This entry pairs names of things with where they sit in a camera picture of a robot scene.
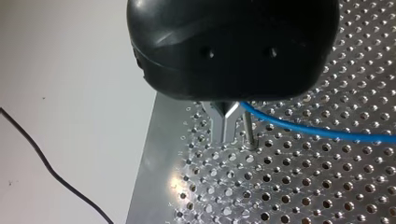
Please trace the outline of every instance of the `blue wire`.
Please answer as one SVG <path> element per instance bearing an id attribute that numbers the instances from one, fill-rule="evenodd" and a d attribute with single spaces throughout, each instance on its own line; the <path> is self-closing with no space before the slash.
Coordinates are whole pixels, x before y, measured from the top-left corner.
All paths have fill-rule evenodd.
<path id="1" fill-rule="evenodd" d="M 396 143 L 396 135 L 386 135 L 386 134 L 366 134 L 366 133 L 345 133 L 340 131 L 331 131 L 322 128 L 308 127 L 301 124 L 291 123 L 282 119 L 277 119 L 271 116 L 268 116 L 261 111 L 255 109 L 252 105 L 241 102 L 242 107 L 246 109 L 246 111 L 250 112 L 254 116 L 259 119 L 263 119 L 269 121 L 270 123 L 275 124 L 276 126 L 282 127 L 284 129 L 290 129 L 299 133 L 308 133 L 313 135 L 319 135 L 323 137 L 329 137 L 332 139 L 343 139 L 343 140 L 351 140 L 351 141 L 361 141 L 361 142 L 383 142 L 383 143 Z"/>

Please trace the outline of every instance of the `metal prong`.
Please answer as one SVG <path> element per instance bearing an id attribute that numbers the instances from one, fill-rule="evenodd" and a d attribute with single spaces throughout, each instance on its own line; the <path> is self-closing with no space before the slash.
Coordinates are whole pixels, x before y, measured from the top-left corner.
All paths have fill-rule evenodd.
<path id="1" fill-rule="evenodd" d="M 245 127 L 245 137 L 247 139 L 247 147 L 249 149 L 255 149 L 257 147 L 258 141 L 254 139 L 253 135 L 253 126 L 251 122 L 251 114 L 247 111 L 243 114 L 242 117 L 244 121 L 244 127 Z"/>

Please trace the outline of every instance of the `screw hole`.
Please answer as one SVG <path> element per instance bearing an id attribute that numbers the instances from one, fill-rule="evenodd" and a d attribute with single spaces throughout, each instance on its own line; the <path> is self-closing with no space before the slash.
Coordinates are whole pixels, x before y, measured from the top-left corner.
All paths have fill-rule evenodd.
<path id="1" fill-rule="evenodd" d="M 267 202 L 271 199 L 271 195 L 269 193 L 264 193 L 262 199 Z"/>
<path id="2" fill-rule="evenodd" d="M 268 214 L 268 213 L 263 213 L 262 214 L 262 220 L 263 221 L 267 221 L 267 220 L 269 220 L 270 219 L 270 215 Z"/>
<path id="3" fill-rule="evenodd" d="M 280 218 L 280 220 L 282 221 L 282 223 L 289 223 L 290 222 L 289 216 L 283 216 L 283 217 Z"/>

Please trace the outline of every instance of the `hole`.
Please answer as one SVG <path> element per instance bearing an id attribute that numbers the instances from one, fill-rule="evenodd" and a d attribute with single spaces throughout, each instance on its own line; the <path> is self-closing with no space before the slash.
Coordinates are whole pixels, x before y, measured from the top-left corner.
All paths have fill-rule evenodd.
<path id="1" fill-rule="evenodd" d="M 385 169 L 385 173 L 387 173 L 387 175 L 395 175 L 396 169 L 393 166 L 389 166 Z"/>
<path id="2" fill-rule="evenodd" d="M 289 216 L 283 216 L 283 217 L 280 218 L 280 220 L 282 221 L 282 223 L 289 223 L 290 222 Z"/>
<path id="3" fill-rule="evenodd" d="M 293 189 L 293 193 L 298 194 L 299 192 L 300 192 L 300 189 L 299 189 L 299 188 Z"/>
<path id="4" fill-rule="evenodd" d="M 320 216 L 321 215 L 321 211 L 320 210 L 315 210 L 314 211 L 314 216 L 315 217 L 318 217 L 318 216 Z"/>
<path id="5" fill-rule="evenodd" d="M 192 210 L 194 208 L 193 203 L 187 203 L 187 209 Z"/>
<path id="6" fill-rule="evenodd" d="M 342 218 L 342 217 L 344 217 L 344 214 L 342 214 L 340 212 L 337 212 L 337 213 L 334 214 L 334 217 L 335 218 Z"/>
<path id="7" fill-rule="evenodd" d="M 311 166 L 311 161 L 303 161 L 303 167 L 308 168 Z"/>
<path id="8" fill-rule="evenodd" d="M 252 173 L 245 173 L 245 179 L 250 180 L 253 177 Z"/>
<path id="9" fill-rule="evenodd" d="M 372 184 L 366 185 L 364 187 L 364 189 L 368 192 L 368 193 L 373 193 L 375 191 L 375 186 Z"/>
<path id="10" fill-rule="evenodd" d="M 262 214 L 262 220 L 263 221 L 267 221 L 267 220 L 269 220 L 270 219 L 270 215 L 268 214 L 268 213 L 263 213 Z"/>
<path id="11" fill-rule="evenodd" d="M 279 191 L 279 186 L 278 185 L 273 186 L 273 191 Z"/>
<path id="12" fill-rule="evenodd" d="M 303 143 L 303 149 L 309 150 L 310 148 L 311 148 L 311 144 L 310 143 Z"/>
<path id="13" fill-rule="evenodd" d="M 310 186 L 311 185 L 311 180 L 309 178 L 303 179 L 303 185 L 304 186 Z"/>
<path id="14" fill-rule="evenodd" d="M 263 195 L 262 195 L 262 199 L 264 200 L 264 201 L 270 201 L 270 199 L 271 199 L 271 195 L 269 194 L 269 193 L 264 193 Z"/>
<path id="15" fill-rule="evenodd" d="M 391 155 L 393 155 L 393 148 L 390 148 L 390 147 L 385 148 L 384 154 L 385 154 L 386 156 L 391 156 Z"/>
<path id="16" fill-rule="evenodd" d="M 291 163 L 291 159 L 286 158 L 285 160 L 282 161 L 282 163 L 283 163 L 283 165 L 285 165 L 285 166 L 289 166 L 290 163 Z"/>
<path id="17" fill-rule="evenodd" d="M 356 195 L 356 200 L 361 201 L 363 199 L 364 199 L 364 195 L 362 195 L 362 194 Z"/>
<path id="18" fill-rule="evenodd" d="M 309 219 L 309 217 L 305 217 L 301 219 L 301 224 L 311 224 L 311 219 Z"/>
<path id="19" fill-rule="evenodd" d="M 235 176 L 235 173 L 233 171 L 227 172 L 227 177 L 228 178 L 233 178 Z"/>
<path id="20" fill-rule="evenodd" d="M 271 157 L 266 157 L 266 158 L 264 158 L 264 163 L 265 164 L 271 164 L 271 162 L 272 162 L 272 158 Z"/>
<path id="21" fill-rule="evenodd" d="M 364 172 L 370 174 L 374 171 L 374 167 L 372 165 L 365 165 L 363 170 L 364 170 Z"/>
<path id="22" fill-rule="evenodd" d="M 324 202 L 323 202 L 323 207 L 324 207 L 324 208 L 330 208 L 330 207 L 332 207 L 332 201 L 330 201 L 330 200 L 324 201 Z"/>
<path id="23" fill-rule="evenodd" d="M 273 207 L 272 207 L 272 209 L 274 210 L 274 211 L 277 211 L 277 210 L 279 210 L 279 205 L 274 205 Z"/>
<path id="24" fill-rule="evenodd" d="M 376 211 L 378 209 L 376 208 L 375 205 L 369 204 L 369 205 L 367 205 L 366 210 L 367 210 L 368 213 L 373 214 L 373 213 L 376 213 Z"/>
<path id="25" fill-rule="evenodd" d="M 271 140 L 265 141 L 266 147 L 271 147 L 272 145 L 273 145 L 273 142 Z"/>
<path id="26" fill-rule="evenodd" d="M 396 217 L 396 207 L 391 207 L 389 209 L 390 215 Z"/>
<path id="27" fill-rule="evenodd" d="M 212 59 L 215 57 L 215 52 L 210 47 L 202 47 L 200 49 L 201 56 L 207 59 Z"/>
<path id="28" fill-rule="evenodd" d="M 364 148 L 362 149 L 362 151 L 363 151 L 363 153 L 366 154 L 366 155 L 370 155 L 370 154 L 373 152 L 373 150 L 371 149 L 371 147 L 364 147 Z"/>
<path id="29" fill-rule="evenodd" d="M 340 116 L 341 116 L 342 119 L 347 119 L 347 118 L 349 118 L 349 113 L 344 111 L 343 113 L 341 113 Z"/>
<path id="30" fill-rule="evenodd" d="M 248 155 L 248 156 L 245 157 L 245 160 L 247 162 L 253 162 L 254 161 L 254 157 L 252 155 Z"/>
<path id="31" fill-rule="evenodd" d="M 321 172 L 319 170 L 314 172 L 314 176 L 319 176 L 321 174 Z"/>
<path id="32" fill-rule="evenodd" d="M 300 174 L 300 169 L 294 169 L 294 170 L 291 171 L 291 173 L 293 175 L 299 175 Z"/>
<path id="33" fill-rule="evenodd" d="M 341 198 L 343 196 L 343 193 L 341 193 L 340 191 L 337 191 L 334 193 L 334 198 Z"/>
<path id="34" fill-rule="evenodd" d="M 332 149 L 332 146 L 330 144 L 324 144 L 322 146 L 323 151 L 330 151 Z"/>
<path id="35" fill-rule="evenodd" d="M 284 148 L 291 148 L 291 142 L 285 142 L 284 144 L 283 144 L 283 147 Z"/>
<path id="36" fill-rule="evenodd" d="M 271 132 L 274 129 L 274 125 L 272 124 L 268 124 L 267 126 L 265 126 L 265 129 L 269 132 Z"/>
<path id="37" fill-rule="evenodd" d="M 282 183 L 289 184 L 290 183 L 290 177 L 288 177 L 288 176 L 283 177 L 282 178 Z"/>
<path id="38" fill-rule="evenodd" d="M 343 146 L 342 149 L 343 149 L 343 152 L 345 152 L 345 153 L 349 153 L 350 150 L 352 150 L 352 148 L 350 147 L 350 145 Z"/>
<path id="39" fill-rule="evenodd" d="M 350 182 L 345 183 L 344 184 L 344 189 L 348 190 L 348 191 L 352 190 L 353 189 L 353 184 L 350 183 Z"/>
<path id="40" fill-rule="evenodd" d="M 228 159 L 229 159 L 230 161 L 236 160 L 236 155 L 235 155 L 235 153 L 231 153 L 231 154 L 228 156 Z"/>
<path id="41" fill-rule="evenodd" d="M 289 195 L 285 195 L 282 197 L 282 203 L 289 203 L 290 202 L 290 196 Z"/>
<path id="42" fill-rule="evenodd" d="M 270 182 L 271 181 L 271 176 L 270 175 L 264 175 L 264 177 L 262 178 L 262 180 L 264 182 Z"/>
<path id="43" fill-rule="evenodd" d="M 388 187 L 388 193 L 392 196 L 396 195 L 396 187 L 393 186 Z"/>
<path id="44" fill-rule="evenodd" d="M 183 213 L 182 212 L 176 212 L 176 216 L 177 217 L 183 217 Z"/>
<path id="45" fill-rule="evenodd" d="M 199 169 L 198 169 L 198 168 L 194 168 L 194 169 L 192 170 L 192 172 L 193 172 L 195 175 L 198 175 L 198 174 L 199 174 Z"/>
<path id="46" fill-rule="evenodd" d="M 196 191 L 196 187 L 195 187 L 195 185 L 190 185 L 190 190 L 192 191 L 192 192 L 195 192 Z"/>
<path id="47" fill-rule="evenodd" d="M 352 164 L 350 164 L 350 163 L 344 164 L 344 165 L 343 165 L 343 169 L 344 169 L 345 171 L 350 171 L 350 170 L 352 170 Z"/>
<path id="48" fill-rule="evenodd" d="M 322 186 L 323 186 L 323 188 L 325 188 L 325 189 L 329 189 L 329 188 L 332 186 L 332 181 L 330 181 L 330 180 L 325 180 L 325 181 L 323 181 Z"/>
<path id="49" fill-rule="evenodd" d="M 319 189 L 314 190 L 313 194 L 314 194 L 314 196 L 319 196 L 320 190 Z"/>
<path id="50" fill-rule="evenodd" d="M 329 170 L 330 168 L 332 168 L 332 163 L 329 162 L 329 161 L 325 161 L 325 162 L 322 163 L 322 167 L 325 170 Z"/>
<path id="51" fill-rule="evenodd" d="M 345 208 L 347 211 L 352 211 L 352 210 L 355 208 L 355 205 L 354 205 L 353 203 L 345 203 L 345 204 L 344 204 L 344 208 Z"/>
<path id="52" fill-rule="evenodd" d="M 308 206 L 309 204 L 311 204 L 311 200 L 309 198 L 303 198 L 303 200 L 301 201 L 301 203 L 304 206 Z"/>
<path id="53" fill-rule="evenodd" d="M 214 192 L 215 192 L 215 188 L 213 188 L 213 187 L 207 188 L 207 193 L 208 194 L 213 194 Z"/>
<path id="54" fill-rule="evenodd" d="M 243 193 L 243 196 L 244 196 L 244 198 L 250 198 L 251 197 L 251 192 L 250 191 L 245 191 L 244 193 Z"/>

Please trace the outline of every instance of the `black wire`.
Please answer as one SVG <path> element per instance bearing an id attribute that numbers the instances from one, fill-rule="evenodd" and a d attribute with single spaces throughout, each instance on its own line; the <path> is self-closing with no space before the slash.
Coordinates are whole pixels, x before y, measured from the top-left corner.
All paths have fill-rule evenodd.
<path id="1" fill-rule="evenodd" d="M 44 165 L 46 166 L 47 170 L 49 173 L 59 181 L 65 188 L 70 190 L 72 193 L 74 193 L 76 196 L 78 196 L 82 201 L 85 203 L 89 204 L 90 207 L 96 210 L 105 220 L 108 224 L 114 224 L 114 222 L 106 215 L 102 209 L 96 205 L 93 201 L 91 201 L 89 198 L 87 198 L 85 195 L 80 193 L 77 189 L 73 188 L 69 183 L 67 183 L 63 178 L 61 178 L 53 169 L 52 166 L 50 165 L 49 161 L 47 160 L 46 156 L 44 156 L 44 153 L 41 151 L 40 147 L 38 144 L 33 140 L 33 138 L 27 133 L 20 124 L 18 124 L 15 119 L 13 119 L 7 112 L 4 110 L 2 107 L 0 107 L 0 115 L 3 115 L 6 120 L 8 120 L 17 130 L 18 132 L 21 133 L 21 135 L 30 143 L 30 145 L 35 149 L 35 152 L 37 153 L 38 157 L 43 161 Z"/>

